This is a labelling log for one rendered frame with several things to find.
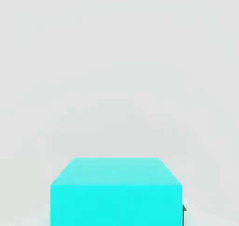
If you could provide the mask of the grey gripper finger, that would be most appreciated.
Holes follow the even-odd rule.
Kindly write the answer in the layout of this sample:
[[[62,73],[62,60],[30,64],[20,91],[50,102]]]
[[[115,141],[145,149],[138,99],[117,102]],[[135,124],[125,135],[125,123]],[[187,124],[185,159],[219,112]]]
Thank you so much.
[[[201,226],[199,209],[193,205],[185,205],[183,211],[183,226]]]

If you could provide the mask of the small cyan cube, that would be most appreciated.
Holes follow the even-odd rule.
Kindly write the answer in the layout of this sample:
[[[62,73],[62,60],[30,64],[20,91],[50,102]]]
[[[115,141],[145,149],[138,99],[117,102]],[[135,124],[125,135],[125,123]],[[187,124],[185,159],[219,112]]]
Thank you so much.
[[[183,226],[183,187],[158,158],[74,158],[50,186],[50,226]]]

